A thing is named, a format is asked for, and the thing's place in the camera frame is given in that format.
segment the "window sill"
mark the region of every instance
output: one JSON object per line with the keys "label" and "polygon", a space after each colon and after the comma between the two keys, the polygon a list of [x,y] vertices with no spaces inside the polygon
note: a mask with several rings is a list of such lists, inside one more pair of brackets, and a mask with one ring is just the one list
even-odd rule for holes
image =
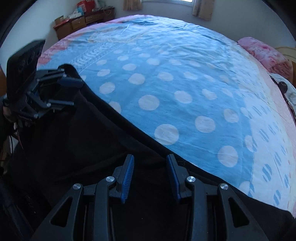
{"label": "window sill", "polygon": [[182,1],[182,0],[142,0],[142,2],[163,2],[163,3],[175,3],[175,4],[182,4],[186,6],[193,6],[193,0],[192,2]]}

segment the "wooden headboard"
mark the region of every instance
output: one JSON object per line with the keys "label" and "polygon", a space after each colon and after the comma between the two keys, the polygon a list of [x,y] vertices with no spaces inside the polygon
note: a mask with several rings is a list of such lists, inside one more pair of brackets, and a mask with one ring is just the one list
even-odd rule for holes
{"label": "wooden headboard", "polygon": [[6,93],[6,76],[0,66],[0,96]]}

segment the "pink pillow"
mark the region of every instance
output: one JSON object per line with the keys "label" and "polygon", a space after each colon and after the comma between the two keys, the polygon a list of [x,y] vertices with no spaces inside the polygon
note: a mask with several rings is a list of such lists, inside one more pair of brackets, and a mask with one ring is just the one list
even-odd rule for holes
{"label": "pink pillow", "polygon": [[238,44],[253,55],[269,72],[279,74],[286,79],[293,77],[292,64],[279,51],[252,37],[242,38]]}

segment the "black object on bed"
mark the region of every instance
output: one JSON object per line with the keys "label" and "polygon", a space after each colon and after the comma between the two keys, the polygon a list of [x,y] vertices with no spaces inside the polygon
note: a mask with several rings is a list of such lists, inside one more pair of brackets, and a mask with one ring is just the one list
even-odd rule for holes
{"label": "black object on bed", "polygon": [[[72,66],[60,68],[79,78]],[[2,239],[27,240],[73,184],[98,183],[111,176],[127,154],[132,153],[135,164],[128,199],[124,206],[114,205],[117,240],[183,240],[188,204],[178,205],[173,197],[166,164],[166,157],[172,152],[128,122],[87,85],[81,90],[63,89],[56,97],[65,95],[75,103],[75,111],[49,113],[35,126],[24,128],[20,137],[23,149],[20,145],[16,147],[8,175],[1,179],[0,194],[11,193],[10,199],[0,199]],[[174,156],[179,166],[203,183],[214,186],[224,183]],[[268,240],[294,239],[296,224],[289,212],[252,199],[234,187],[231,189]],[[7,221],[7,216],[15,214],[12,211],[24,214],[22,226]],[[89,230],[85,240],[92,240]],[[212,238],[226,240],[223,235]]]}

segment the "polka dot bedding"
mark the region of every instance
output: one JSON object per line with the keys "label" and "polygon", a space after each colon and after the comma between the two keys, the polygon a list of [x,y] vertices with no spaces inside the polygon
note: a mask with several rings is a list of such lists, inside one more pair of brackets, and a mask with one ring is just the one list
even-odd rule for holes
{"label": "polka dot bedding", "polygon": [[266,70],[234,41],[135,15],[75,32],[44,52],[39,68],[63,63],[162,145],[296,214],[295,125]]}

